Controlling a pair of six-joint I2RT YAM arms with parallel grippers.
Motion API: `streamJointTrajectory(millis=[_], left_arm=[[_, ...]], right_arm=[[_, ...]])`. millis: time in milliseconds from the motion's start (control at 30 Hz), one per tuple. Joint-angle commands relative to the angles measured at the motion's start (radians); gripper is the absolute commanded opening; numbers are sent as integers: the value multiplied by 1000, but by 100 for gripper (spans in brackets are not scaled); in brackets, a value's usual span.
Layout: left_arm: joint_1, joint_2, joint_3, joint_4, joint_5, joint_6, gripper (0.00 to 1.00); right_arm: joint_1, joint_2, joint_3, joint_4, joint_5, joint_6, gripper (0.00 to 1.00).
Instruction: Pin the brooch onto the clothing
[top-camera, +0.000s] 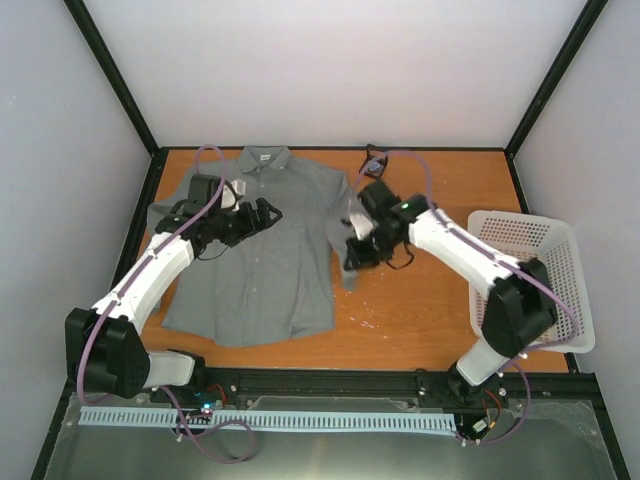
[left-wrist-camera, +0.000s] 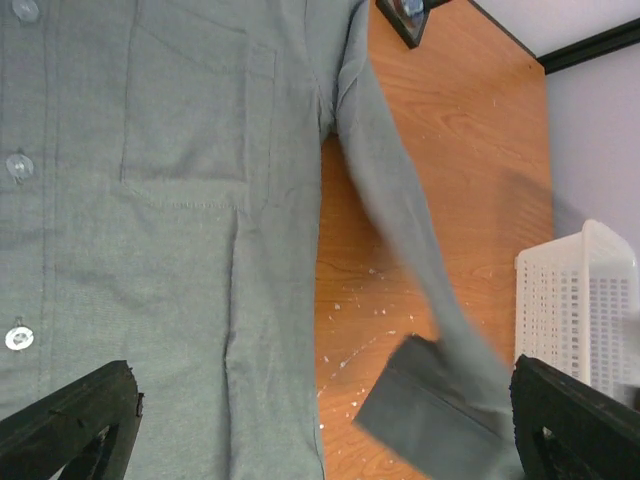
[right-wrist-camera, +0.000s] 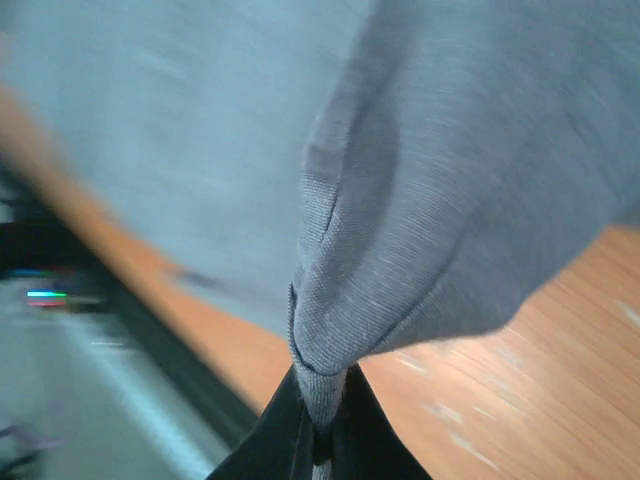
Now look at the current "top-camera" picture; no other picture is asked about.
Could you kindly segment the grey button-up shirt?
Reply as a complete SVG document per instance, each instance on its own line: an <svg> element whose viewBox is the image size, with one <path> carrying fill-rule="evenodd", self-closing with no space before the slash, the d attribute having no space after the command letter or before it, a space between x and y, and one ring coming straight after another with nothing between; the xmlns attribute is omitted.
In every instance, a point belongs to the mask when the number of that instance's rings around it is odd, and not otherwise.
<svg viewBox="0 0 640 480"><path fill-rule="evenodd" d="M295 156L286 146L247 146L202 174L241 180L245 198L264 198L283 217L227 249L212 242L177 280L162 325L225 347L270 344L335 327L331 257L346 258L361 213L346 172Z"/></svg>

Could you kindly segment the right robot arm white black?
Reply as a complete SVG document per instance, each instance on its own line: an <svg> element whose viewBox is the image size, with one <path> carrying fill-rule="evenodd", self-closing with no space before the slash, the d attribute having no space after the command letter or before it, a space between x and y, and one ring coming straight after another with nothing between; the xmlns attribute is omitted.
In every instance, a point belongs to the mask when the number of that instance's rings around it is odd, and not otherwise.
<svg viewBox="0 0 640 480"><path fill-rule="evenodd" d="M451 397L464 404L558 321L561 302L544 264L501 253L452 221L423 194L407 199L377 180L347 202L347 271L389 264L397 246L425 251L464 278L485 303L481 334L447 373Z"/></svg>

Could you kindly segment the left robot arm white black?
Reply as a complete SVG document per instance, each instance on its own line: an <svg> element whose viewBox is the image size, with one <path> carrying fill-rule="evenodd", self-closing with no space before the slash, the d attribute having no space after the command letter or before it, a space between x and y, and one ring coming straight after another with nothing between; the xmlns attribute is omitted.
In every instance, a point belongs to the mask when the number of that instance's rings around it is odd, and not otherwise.
<svg viewBox="0 0 640 480"><path fill-rule="evenodd" d="M244 198L241 180L196 174L187 194L155 227L144 254L91 308L65 320L68 374L80 399L89 392L125 399L172 386L186 402L208 390L202 357L183 351L148 351L141 334L154 307L180 273L213 242L237 246L283 218L266 199Z"/></svg>

